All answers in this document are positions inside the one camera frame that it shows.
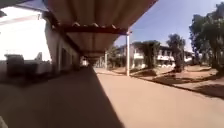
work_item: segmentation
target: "sky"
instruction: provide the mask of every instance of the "sky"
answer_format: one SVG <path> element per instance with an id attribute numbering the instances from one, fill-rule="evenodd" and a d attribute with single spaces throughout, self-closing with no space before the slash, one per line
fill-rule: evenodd
<path id="1" fill-rule="evenodd" d="M 158 40 L 166 46 L 168 35 L 177 33 L 186 39 L 185 50 L 192 51 L 189 40 L 194 14 L 206 15 L 216 9 L 224 0 L 158 0 L 135 24 L 132 25 L 130 42 Z M 119 37 L 115 45 L 125 44 L 125 37 Z"/>

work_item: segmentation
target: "window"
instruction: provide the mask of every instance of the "window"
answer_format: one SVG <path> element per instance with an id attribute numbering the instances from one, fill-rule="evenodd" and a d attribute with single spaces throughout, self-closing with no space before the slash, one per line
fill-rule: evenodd
<path id="1" fill-rule="evenodd" d="M 165 55 L 165 50 L 162 50 L 162 56 L 164 56 Z"/>
<path id="2" fill-rule="evenodd" d="M 170 56 L 170 51 L 167 51 L 167 56 Z"/>

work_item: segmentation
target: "pole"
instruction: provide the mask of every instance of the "pole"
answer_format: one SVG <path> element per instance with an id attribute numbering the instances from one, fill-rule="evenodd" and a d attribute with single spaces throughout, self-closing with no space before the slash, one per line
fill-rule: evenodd
<path id="1" fill-rule="evenodd" d="M 104 68 L 107 69 L 107 52 L 105 52 L 105 57 L 104 57 Z"/>
<path id="2" fill-rule="evenodd" d="M 126 36 L 126 44 L 127 44 L 126 74 L 127 74 L 127 76 L 130 76 L 130 42 L 129 42 L 129 35 Z"/>

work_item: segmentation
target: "white wall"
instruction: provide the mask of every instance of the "white wall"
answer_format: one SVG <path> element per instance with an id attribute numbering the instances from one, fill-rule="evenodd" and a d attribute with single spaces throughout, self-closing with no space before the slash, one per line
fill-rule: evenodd
<path id="1" fill-rule="evenodd" d="M 42 52 L 44 61 L 51 61 L 46 36 L 45 20 L 28 20 L 0 26 L 0 60 L 5 54 L 21 54 L 25 60 L 34 59 Z"/>

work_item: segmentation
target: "white building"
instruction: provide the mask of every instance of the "white building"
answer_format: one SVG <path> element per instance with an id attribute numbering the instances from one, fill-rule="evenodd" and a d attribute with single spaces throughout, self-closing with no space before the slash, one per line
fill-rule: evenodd
<path id="1" fill-rule="evenodd" d="M 19 7 L 1 9 L 6 16 L 0 18 L 0 72 L 6 72 L 5 55 L 22 55 L 25 62 L 37 61 L 38 73 L 57 71 L 79 64 L 78 53 L 50 23 L 42 18 L 41 11 Z"/>
<path id="2" fill-rule="evenodd" d="M 118 56 L 126 55 L 126 47 L 119 48 Z M 130 45 L 130 56 L 133 58 L 132 68 L 144 68 L 144 55 L 134 45 Z M 185 51 L 184 60 L 186 64 L 191 63 L 193 53 Z M 160 46 L 159 53 L 157 56 L 157 64 L 159 67 L 175 67 L 172 50 L 166 46 Z"/>

